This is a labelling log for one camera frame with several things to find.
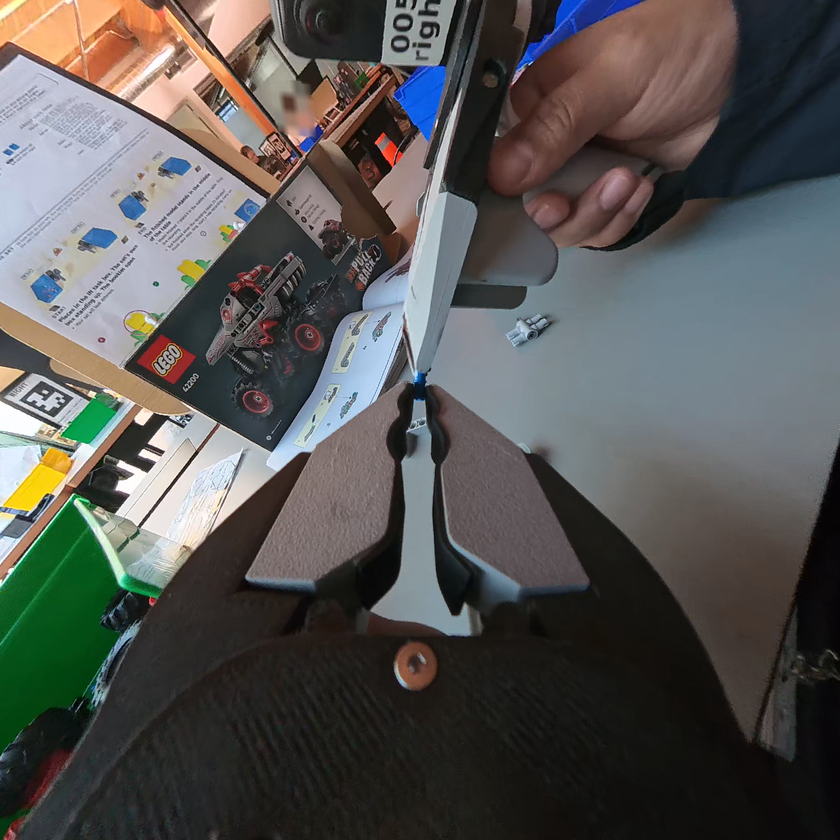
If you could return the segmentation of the green plastic bin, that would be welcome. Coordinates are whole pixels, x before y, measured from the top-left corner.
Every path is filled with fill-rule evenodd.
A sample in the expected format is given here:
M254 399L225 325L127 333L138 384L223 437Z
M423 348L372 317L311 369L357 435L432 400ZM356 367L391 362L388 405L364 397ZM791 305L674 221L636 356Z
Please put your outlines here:
M78 499L72 497L62 507L2 581L2 753L29 723L53 707L87 708L88 730L95 715L89 708L89 687L120 636L99 623L121 587L72 505ZM2 838L14 836L17 824L43 797L76 747L65 759L49 762L20 809L2 813Z

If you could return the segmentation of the printed task instruction sheet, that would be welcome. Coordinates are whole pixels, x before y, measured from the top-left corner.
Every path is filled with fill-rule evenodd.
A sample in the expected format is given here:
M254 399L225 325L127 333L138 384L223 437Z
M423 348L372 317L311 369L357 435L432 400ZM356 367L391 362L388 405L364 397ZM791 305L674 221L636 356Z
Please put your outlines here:
M123 366L266 204L184 134L2 47L1 299Z

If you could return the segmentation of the person's right hand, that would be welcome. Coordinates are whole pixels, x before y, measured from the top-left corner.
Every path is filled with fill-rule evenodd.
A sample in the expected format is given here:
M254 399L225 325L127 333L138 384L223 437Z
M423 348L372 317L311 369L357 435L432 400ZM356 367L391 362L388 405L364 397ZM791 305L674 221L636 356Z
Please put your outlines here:
M535 192L596 141L685 170L723 115L741 23L741 3L643 2L553 48L511 90L518 122L491 153L490 186Z

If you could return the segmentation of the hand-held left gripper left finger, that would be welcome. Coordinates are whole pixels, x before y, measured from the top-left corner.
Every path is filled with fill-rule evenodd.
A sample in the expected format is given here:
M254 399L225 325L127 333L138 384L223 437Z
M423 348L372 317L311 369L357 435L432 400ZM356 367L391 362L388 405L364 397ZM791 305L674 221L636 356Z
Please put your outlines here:
M250 565L253 586L370 610L401 569L413 386L399 384L311 452Z

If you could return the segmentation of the black and white marker tag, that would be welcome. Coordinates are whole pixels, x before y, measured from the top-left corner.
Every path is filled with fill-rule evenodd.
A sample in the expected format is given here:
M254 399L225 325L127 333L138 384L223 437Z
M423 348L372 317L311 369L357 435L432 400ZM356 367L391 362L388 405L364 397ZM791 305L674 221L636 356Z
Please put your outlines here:
M53 428L70 425L88 406L90 397L41 374L22 374L1 391L2 403Z

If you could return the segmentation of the black lego box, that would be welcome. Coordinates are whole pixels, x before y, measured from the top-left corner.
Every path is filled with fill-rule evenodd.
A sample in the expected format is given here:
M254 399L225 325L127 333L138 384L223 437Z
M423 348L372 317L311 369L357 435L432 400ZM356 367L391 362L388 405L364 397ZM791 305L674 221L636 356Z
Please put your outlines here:
M394 225L338 147L316 147L125 368L273 451L337 331L393 266Z

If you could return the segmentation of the yellow storage crate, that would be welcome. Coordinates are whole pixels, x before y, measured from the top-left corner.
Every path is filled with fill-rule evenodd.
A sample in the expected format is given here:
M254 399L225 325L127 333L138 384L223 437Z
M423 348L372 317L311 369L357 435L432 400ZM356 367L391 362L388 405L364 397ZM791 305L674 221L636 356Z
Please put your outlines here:
M3 516L26 516L54 495L67 479L73 460L67 452L48 448L36 460L35 447L2 450Z

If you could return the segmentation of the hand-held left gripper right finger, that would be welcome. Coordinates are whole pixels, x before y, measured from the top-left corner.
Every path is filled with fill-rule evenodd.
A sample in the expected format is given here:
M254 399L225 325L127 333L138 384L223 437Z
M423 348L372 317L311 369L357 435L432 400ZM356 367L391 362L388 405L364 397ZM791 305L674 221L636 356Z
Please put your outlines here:
M591 581L526 453L438 385L426 388L434 462L432 529L447 609L478 635L549 636L544 599Z

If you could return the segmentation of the person's right forearm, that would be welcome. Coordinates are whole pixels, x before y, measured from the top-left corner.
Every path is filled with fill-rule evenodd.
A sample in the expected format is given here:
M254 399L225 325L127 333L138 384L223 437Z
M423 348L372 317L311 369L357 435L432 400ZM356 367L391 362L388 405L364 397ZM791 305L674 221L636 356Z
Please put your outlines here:
M659 177L635 225L602 250L641 242L688 201L839 173L839 2L732 5L737 61L716 129L693 162Z

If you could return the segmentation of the white sticker sheet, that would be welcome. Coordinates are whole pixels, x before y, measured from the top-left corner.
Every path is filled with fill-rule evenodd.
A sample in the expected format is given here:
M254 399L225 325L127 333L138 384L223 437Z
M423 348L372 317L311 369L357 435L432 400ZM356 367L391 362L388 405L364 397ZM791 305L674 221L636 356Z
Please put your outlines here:
M235 482L243 453L240 449L196 474L165 534L168 540L191 550L205 540Z

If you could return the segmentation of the green storage crate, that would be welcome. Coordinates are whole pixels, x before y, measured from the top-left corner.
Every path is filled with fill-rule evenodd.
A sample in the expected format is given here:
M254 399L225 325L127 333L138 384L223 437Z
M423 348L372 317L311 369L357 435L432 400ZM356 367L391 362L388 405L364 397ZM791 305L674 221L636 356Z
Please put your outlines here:
M90 445L100 432L113 420L121 402L113 395L96 394L81 412L66 426L60 436L78 444Z

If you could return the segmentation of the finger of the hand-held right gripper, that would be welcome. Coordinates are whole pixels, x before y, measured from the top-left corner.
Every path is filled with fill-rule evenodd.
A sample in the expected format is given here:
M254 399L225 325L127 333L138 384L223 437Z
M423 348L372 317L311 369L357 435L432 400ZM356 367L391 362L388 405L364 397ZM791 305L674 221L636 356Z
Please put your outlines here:
M428 196L413 249L403 332L413 375L427 375L443 335L477 219L477 206L450 192Z

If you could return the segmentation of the open instruction booklet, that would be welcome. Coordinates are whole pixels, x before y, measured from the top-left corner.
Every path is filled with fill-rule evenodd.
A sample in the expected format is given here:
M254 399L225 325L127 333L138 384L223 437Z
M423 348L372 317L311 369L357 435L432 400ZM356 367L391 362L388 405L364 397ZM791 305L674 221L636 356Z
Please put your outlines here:
M374 280L361 311L339 324L319 378L266 465L280 470L310 453L399 380L406 362L403 310L413 250Z

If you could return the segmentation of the blue plastic crate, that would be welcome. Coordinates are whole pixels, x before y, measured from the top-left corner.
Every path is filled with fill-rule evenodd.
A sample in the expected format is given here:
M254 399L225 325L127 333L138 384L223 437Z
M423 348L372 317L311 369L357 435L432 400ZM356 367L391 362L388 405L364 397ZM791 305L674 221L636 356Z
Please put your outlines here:
M561 1L549 2L553 28L541 39L531 38L514 75L517 78L535 60L583 29L609 18L639 1ZM416 68L396 90L395 99L408 118L430 140L438 108L444 96L446 68L444 66Z

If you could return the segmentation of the brown cardboard board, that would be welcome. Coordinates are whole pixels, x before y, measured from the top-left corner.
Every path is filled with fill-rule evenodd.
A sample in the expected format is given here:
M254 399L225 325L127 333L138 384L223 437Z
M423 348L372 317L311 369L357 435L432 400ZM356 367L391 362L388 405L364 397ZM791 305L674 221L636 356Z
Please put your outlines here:
M3 303L1 328L12 338L45 355L57 373L100 385L152 413L176 416L193 411L175 396Z

